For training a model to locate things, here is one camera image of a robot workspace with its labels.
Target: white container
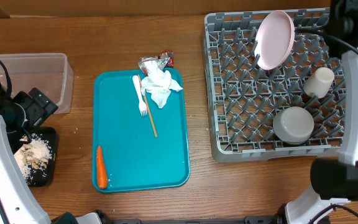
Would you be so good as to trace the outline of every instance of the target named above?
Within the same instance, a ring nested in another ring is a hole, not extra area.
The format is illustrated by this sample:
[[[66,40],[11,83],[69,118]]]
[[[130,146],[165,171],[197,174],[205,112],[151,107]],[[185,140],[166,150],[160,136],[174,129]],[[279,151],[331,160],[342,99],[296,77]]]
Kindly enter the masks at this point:
[[[4,54],[0,59],[12,80],[12,97],[35,87],[59,107],[55,114],[70,112],[74,74],[65,54]],[[0,81],[6,88],[2,66]]]
[[[317,95],[318,98],[323,98],[328,93],[333,81],[334,72],[329,68],[321,67],[305,81],[303,91],[310,97]]]
[[[273,119],[274,133],[289,144],[301,144],[313,132],[314,120],[304,108],[293,106],[281,110]]]

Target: orange carrot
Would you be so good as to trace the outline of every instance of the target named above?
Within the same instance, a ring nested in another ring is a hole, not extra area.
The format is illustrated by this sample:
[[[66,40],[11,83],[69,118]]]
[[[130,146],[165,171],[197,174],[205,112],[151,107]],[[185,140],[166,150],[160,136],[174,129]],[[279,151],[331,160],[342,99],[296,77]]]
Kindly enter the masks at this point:
[[[107,187],[107,172],[104,166],[102,147],[96,151],[96,171],[98,173],[98,186],[100,189]]]

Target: blue tray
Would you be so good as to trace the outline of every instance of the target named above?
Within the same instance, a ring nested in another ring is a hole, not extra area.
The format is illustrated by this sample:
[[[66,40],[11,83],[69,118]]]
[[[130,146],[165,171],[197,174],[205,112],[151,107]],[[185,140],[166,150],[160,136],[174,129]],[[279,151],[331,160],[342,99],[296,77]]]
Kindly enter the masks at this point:
[[[167,68],[180,86],[180,73]],[[172,91],[159,109],[146,93],[158,138],[149,116],[141,116],[132,76],[141,70],[102,73],[94,83],[92,183],[100,192],[157,189],[183,185],[190,176],[185,97]],[[108,187],[96,180],[96,150],[102,147]]]

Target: dish rack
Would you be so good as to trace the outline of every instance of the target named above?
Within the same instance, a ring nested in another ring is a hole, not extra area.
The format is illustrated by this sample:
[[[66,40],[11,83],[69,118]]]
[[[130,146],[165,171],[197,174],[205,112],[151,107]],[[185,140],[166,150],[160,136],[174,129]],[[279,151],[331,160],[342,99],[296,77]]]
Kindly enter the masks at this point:
[[[269,71],[259,68],[255,36],[270,12],[223,12],[205,17],[203,63],[212,155],[218,162],[336,156],[342,144],[346,87],[340,60],[329,57],[322,37],[297,34],[281,66]],[[322,26],[329,18],[329,9],[285,12],[295,27]],[[303,84],[319,67],[332,69],[335,79],[324,98],[310,98],[302,92]],[[272,127],[274,116],[291,106],[307,109],[314,119],[311,137],[300,145],[281,141]]]

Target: plastic fork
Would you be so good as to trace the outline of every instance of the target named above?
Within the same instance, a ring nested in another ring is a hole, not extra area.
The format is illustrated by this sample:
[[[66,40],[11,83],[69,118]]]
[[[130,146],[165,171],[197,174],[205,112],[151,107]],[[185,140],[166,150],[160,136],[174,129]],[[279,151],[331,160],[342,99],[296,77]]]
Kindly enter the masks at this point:
[[[146,104],[144,103],[143,101],[143,98],[142,98],[142,94],[140,93],[140,82],[139,82],[139,78],[134,75],[132,77],[132,81],[134,82],[134,86],[135,86],[135,90],[136,90],[136,94],[137,94],[137,97],[139,99],[139,111],[140,111],[140,114],[142,116],[145,116],[147,115],[147,106]]]

